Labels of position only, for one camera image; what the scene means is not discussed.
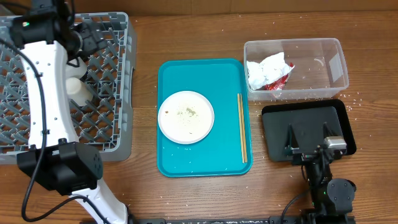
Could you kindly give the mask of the large white plate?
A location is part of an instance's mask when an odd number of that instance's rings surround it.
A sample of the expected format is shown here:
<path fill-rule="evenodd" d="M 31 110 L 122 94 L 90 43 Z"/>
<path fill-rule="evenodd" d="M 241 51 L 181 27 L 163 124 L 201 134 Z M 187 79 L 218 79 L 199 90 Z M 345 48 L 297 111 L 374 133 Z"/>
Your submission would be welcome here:
<path fill-rule="evenodd" d="M 179 91 L 163 101 L 157 121 L 167 139 L 178 144 L 193 144 L 210 133 L 215 112 L 203 95 L 195 91 Z"/>

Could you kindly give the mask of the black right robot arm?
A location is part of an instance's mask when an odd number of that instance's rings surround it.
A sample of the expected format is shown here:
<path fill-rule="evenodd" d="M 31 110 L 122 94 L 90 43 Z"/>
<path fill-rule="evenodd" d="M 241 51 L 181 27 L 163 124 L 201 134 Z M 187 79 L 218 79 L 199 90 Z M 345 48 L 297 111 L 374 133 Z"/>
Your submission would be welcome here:
<path fill-rule="evenodd" d="M 335 223 L 354 224 L 353 200 L 356 185 L 348 179 L 334 179 L 330 164 L 341 159 L 347 150 L 343 136 L 333 132 L 323 124 L 323 143 L 312 152 L 300 152 L 293 127 L 287 132 L 285 148 L 291 151 L 292 165 L 300 166 L 302 175 L 307 179 L 308 189 L 294 197 L 284 208 L 278 223 Z M 297 218 L 287 218 L 289 207 L 297 200 L 311 195 L 313 208 L 304 210 Z"/>

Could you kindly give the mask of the wooden chopstick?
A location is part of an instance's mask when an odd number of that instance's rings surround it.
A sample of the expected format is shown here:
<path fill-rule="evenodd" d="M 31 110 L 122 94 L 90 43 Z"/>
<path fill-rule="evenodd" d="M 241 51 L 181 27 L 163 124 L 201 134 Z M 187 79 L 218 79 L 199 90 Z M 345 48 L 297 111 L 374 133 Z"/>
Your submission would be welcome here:
<path fill-rule="evenodd" d="M 242 107 L 241 107 L 241 94 L 237 94 L 238 101 L 238 117 L 239 117 L 239 134 L 240 134 L 240 142 L 241 142 L 241 155 L 243 163 L 246 163 L 245 152 L 244 152 L 244 138 L 243 138 L 243 122 L 242 122 Z"/>
<path fill-rule="evenodd" d="M 243 153 L 243 162 L 248 162 L 247 157 L 247 149 L 246 149 L 246 132 L 245 132 L 245 123 L 244 123 L 244 109 L 243 109 L 243 98 L 242 94 L 239 93 L 239 109 L 240 109 L 240 120 L 241 120 L 241 144 L 242 144 L 242 153 Z"/>

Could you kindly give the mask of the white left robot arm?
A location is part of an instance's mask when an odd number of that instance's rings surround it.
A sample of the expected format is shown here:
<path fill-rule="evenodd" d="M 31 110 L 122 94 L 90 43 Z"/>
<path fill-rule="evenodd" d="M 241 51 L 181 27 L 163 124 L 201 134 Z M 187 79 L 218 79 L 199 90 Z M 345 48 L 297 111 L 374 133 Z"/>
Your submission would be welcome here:
<path fill-rule="evenodd" d="M 29 150 L 17 165 L 32 184 L 77 201 L 97 223 L 133 223 L 134 216 L 103 179 L 99 150 L 76 134 L 67 79 L 80 78 L 89 56 L 107 47 L 94 23 L 75 23 L 73 3 L 33 1 L 12 20 L 7 46 L 21 56 L 27 79 Z"/>

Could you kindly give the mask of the white paper cup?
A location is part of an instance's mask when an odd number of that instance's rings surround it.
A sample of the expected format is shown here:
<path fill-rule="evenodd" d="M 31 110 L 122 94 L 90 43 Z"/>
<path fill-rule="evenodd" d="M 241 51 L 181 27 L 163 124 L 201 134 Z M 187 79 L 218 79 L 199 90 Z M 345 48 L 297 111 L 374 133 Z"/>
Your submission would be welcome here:
<path fill-rule="evenodd" d="M 86 85 L 75 77 L 66 80 L 66 89 L 68 98 L 80 107 L 87 105 L 86 101 L 93 99 L 93 94 L 87 89 Z"/>

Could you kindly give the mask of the red snack wrapper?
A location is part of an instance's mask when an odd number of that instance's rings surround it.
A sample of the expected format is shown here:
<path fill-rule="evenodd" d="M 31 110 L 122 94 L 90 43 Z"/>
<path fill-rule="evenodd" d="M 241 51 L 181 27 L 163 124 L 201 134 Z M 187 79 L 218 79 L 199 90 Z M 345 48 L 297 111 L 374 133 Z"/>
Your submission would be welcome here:
<path fill-rule="evenodd" d="M 284 75 L 283 77 L 281 77 L 280 79 L 276 80 L 271 84 L 265 85 L 264 89 L 269 91 L 282 90 L 285 84 L 287 83 L 287 80 L 289 79 L 292 70 L 295 67 L 293 63 L 290 63 L 289 66 L 290 66 L 290 72 L 288 74 Z"/>

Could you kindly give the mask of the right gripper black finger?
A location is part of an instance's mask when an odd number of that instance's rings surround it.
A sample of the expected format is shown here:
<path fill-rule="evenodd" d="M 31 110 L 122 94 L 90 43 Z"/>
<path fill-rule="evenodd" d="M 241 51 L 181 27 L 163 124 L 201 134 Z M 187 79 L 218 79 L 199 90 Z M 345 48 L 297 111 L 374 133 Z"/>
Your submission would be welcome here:
<path fill-rule="evenodd" d="M 329 127 L 327 122 L 323 123 L 322 128 L 323 128 L 323 137 L 325 139 L 328 138 L 328 137 L 336 136 L 336 133 L 333 130 L 330 129 L 330 127 Z"/>
<path fill-rule="evenodd" d="M 295 137 L 294 129 L 291 124 L 289 124 L 287 131 L 287 140 L 285 143 L 286 150 L 299 150 L 299 144 Z"/>

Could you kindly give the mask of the white napkin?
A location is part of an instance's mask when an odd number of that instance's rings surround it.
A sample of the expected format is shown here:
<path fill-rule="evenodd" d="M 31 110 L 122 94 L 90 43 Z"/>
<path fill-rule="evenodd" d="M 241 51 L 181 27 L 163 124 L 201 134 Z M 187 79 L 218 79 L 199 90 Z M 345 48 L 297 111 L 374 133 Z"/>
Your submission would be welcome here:
<path fill-rule="evenodd" d="M 252 90 L 259 90 L 288 75 L 294 66 L 286 64 L 284 53 L 279 52 L 261 62 L 247 61 L 248 83 Z"/>

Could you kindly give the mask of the grey bowl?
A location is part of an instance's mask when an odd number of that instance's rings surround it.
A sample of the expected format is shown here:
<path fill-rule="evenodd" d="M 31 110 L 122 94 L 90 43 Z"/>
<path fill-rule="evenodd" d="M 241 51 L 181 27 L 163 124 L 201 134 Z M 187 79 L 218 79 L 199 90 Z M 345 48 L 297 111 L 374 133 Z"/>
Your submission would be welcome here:
<path fill-rule="evenodd" d="M 87 65 L 80 57 L 67 62 L 65 67 L 66 78 L 81 79 L 86 75 L 87 71 Z"/>

